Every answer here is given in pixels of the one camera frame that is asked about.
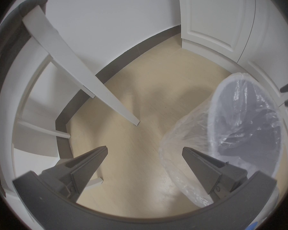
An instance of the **light wood floor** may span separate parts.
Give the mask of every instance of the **light wood floor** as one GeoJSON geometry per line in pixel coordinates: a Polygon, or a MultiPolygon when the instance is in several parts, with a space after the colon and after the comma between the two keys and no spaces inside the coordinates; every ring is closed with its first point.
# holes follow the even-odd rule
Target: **light wood floor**
{"type": "MultiPolygon", "coordinates": [[[[85,190],[78,203],[100,212],[138,218],[168,217],[197,209],[159,162],[163,135],[203,102],[230,73],[181,48],[180,34],[124,67],[107,88],[140,119],[133,125],[99,99],[89,99],[67,125],[74,157],[99,146],[108,156],[94,174],[101,186],[85,190]]],[[[287,154],[278,178],[288,185],[287,154]]]]}

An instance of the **cabinet door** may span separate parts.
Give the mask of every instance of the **cabinet door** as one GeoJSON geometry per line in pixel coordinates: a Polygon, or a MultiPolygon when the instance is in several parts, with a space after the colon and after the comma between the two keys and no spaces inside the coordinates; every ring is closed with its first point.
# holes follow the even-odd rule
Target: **cabinet door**
{"type": "Polygon", "coordinates": [[[250,35],[255,0],[180,0],[181,37],[237,62],[250,35]]]}
{"type": "Polygon", "coordinates": [[[238,64],[264,86],[280,106],[288,149],[288,93],[279,89],[288,83],[288,24],[271,0],[256,0],[252,32],[238,64]]]}

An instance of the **dark baseboard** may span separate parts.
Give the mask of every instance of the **dark baseboard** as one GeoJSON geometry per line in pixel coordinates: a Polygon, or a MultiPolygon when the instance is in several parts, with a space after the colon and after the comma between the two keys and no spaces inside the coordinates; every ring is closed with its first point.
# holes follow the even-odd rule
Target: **dark baseboard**
{"type": "MultiPolygon", "coordinates": [[[[144,54],[146,51],[150,50],[154,46],[162,43],[163,41],[169,39],[172,36],[177,35],[180,32],[181,28],[180,25],[178,25],[144,40],[143,42],[135,45],[131,49],[127,50],[125,53],[121,54],[111,63],[106,65],[100,72],[96,74],[96,77],[103,84],[106,83],[110,78],[112,78],[116,73],[122,70],[126,65],[131,63],[134,59],[138,58],[140,55],[144,54]]],[[[89,96],[85,92],[83,92],[83,90],[79,90],[79,92],[71,99],[71,101],[66,105],[66,107],[56,119],[56,130],[67,132],[66,124],[79,110],[79,108],[88,100],[88,98],[89,96]]],[[[58,144],[60,158],[73,158],[69,140],[60,137],[57,137],[56,140],[58,144]]]]}

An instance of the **trash can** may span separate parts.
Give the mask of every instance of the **trash can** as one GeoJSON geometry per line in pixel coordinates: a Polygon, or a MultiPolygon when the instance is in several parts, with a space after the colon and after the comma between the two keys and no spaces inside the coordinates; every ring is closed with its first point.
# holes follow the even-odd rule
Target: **trash can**
{"type": "MultiPolygon", "coordinates": [[[[248,178],[258,170],[275,177],[283,152],[278,106],[253,77],[232,74],[165,134],[159,148],[163,167],[182,193],[205,207],[213,201],[183,159],[184,147],[246,169],[248,178]]],[[[276,204],[278,193],[273,195],[276,204]]]]}

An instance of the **plastic bag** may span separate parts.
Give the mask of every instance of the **plastic bag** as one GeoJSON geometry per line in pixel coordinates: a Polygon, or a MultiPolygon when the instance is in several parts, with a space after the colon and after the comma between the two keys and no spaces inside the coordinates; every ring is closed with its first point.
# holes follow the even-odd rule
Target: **plastic bag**
{"type": "Polygon", "coordinates": [[[248,74],[233,74],[181,118],[160,142],[159,157],[172,181],[195,205],[213,203],[182,157],[191,147],[248,171],[275,176],[283,152],[278,106],[248,74]]]}

